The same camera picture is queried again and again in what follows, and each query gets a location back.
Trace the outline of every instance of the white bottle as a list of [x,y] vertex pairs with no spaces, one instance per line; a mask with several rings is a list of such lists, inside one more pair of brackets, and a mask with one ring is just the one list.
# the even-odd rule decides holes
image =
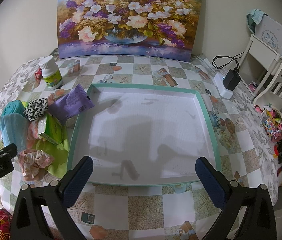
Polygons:
[[47,56],[39,62],[43,79],[47,87],[55,90],[62,85],[62,76],[53,56]]

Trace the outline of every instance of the blue surgical mask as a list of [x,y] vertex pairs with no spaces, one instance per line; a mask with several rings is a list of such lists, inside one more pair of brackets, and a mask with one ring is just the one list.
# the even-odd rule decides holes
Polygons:
[[18,154],[26,149],[26,137],[30,122],[20,114],[12,113],[0,117],[4,146],[15,143]]

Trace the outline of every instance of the white bottle cap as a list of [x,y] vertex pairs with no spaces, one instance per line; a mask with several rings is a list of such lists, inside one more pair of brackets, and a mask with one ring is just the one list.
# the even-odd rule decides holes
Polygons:
[[39,62],[39,66],[41,69],[53,68],[55,65],[55,61],[53,56],[47,56]]

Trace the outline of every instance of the white extension socket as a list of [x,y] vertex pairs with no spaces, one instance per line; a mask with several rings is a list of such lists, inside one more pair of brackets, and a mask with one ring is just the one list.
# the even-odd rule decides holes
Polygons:
[[223,98],[226,98],[226,99],[230,99],[231,96],[233,95],[233,91],[231,90],[228,90],[224,87],[223,85],[223,79],[224,79],[224,76],[220,73],[217,73],[215,76],[214,76],[214,81],[218,87],[218,90],[220,92],[220,96],[222,96]]

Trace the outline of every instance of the yellow-green bottle label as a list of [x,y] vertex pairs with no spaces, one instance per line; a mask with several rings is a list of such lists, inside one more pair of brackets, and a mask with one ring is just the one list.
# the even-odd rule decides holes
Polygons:
[[60,70],[57,70],[53,75],[43,78],[48,87],[54,87],[61,82],[62,76]]

